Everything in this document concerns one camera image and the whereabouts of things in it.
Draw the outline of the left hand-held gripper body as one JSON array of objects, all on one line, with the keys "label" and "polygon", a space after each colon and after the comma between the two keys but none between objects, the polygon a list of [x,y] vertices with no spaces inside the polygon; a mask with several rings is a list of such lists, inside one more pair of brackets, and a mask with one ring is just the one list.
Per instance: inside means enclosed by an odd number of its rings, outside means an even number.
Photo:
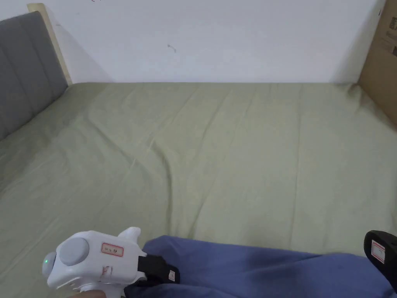
[{"label": "left hand-held gripper body", "polygon": [[120,298],[124,289],[149,276],[163,280],[165,261],[138,246],[140,229],[129,227],[118,236],[96,231],[73,234],[49,253],[42,274],[52,289],[100,290]]}]

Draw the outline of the person's left hand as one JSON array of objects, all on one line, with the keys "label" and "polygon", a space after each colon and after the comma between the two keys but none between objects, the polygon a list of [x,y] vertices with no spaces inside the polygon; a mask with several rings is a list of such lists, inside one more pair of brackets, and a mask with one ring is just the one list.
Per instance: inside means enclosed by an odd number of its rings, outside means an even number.
[{"label": "person's left hand", "polygon": [[106,290],[102,289],[90,289],[88,291],[81,291],[79,293],[75,293],[68,298],[125,298],[123,292],[114,290]]}]

